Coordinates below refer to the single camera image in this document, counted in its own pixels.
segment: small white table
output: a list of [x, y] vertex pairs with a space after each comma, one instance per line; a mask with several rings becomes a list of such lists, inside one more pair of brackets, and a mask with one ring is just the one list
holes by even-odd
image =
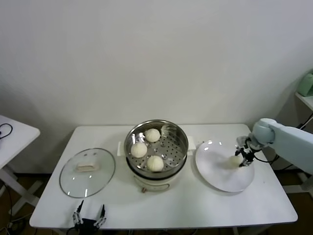
[[[42, 182], [36, 181], [29, 190], [26, 190], [16, 181], [17, 177], [5, 165], [33, 142], [39, 136], [40, 131], [37, 128], [0, 116], [0, 124], [3, 123], [11, 124], [13, 131], [9, 136], [0, 140], [0, 179], [22, 196], [12, 208], [12, 215], [15, 215], [26, 202], [33, 206], [37, 205], [39, 198], [34, 196], [33, 193], [40, 187]], [[7, 125], [3, 126], [1, 128], [2, 135], [5, 135], [8, 130], [10, 128]]]
[[[221, 141], [233, 144], [250, 131], [243, 124], [181, 125], [195, 144]], [[117, 156], [132, 126], [82, 126], [75, 129], [30, 219], [37, 228], [73, 227], [72, 214], [82, 199], [65, 195], [59, 186], [64, 164], [76, 153], [94, 147], [109, 150], [116, 160], [110, 183], [99, 193], [85, 198], [84, 218], [97, 219], [105, 204], [107, 221], [102, 229], [175, 229], [238, 227], [291, 223], [298, 219], [290, 200], [269, 164], [255, 161], [252, 184], [241, 193], [227, 193], [210, 186], [198, 173], [194, 156], [188, 156], [179, 182], [168, 191], [146, 192], [134, 183], [125, 157]], [[257, 153], [266, 160], [262, 152]]]

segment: glass lid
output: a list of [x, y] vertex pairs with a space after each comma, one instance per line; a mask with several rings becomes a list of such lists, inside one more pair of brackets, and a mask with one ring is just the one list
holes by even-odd
[[115, 172], [113, 155], [102, 148], [86, 149], [63, 167], [60, 186], [69, 197], [85, 198], [101, 191]]

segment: green object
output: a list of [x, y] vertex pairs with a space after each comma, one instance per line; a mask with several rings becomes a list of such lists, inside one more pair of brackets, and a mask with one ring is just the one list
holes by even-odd
[[298, 93], [303, 96], [312, 96], [313, 95], [313, 74], [308, 73], [302, 78], [298, 89]]

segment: white plate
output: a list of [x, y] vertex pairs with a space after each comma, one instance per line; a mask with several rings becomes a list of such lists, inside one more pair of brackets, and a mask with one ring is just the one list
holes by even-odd
[[214, 187], [227, 192], [245, 190], [254, 178], [253, 163], [248, 167], [229, 166], [229, 158], [235, 150], [234, 144], [207, 141], [196, 151], [196, 165], [202, 177]]

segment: stainless steel steamer pot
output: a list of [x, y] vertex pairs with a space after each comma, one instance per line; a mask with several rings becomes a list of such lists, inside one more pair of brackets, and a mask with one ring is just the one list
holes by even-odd
[[[150, 143], [145, 139], [145, 131], [155, 128], [161, 137], [157, 142]], [[131, 155], [131, 147], [136, 142], [147, 145], [147, 154], [142, 158]], [[135, 126], [124, 141], [126, 161], [130, 169], [138, 176], [148, 180], [164, 180], [177, 174], [184, 166], [188, 152], [188, 138], [184, 131], [176, 124], [164, 120], [145, 121]], [[160, 172], [151, 172], [147, 160], [152, 155], [162, 157], [164, 168]]]

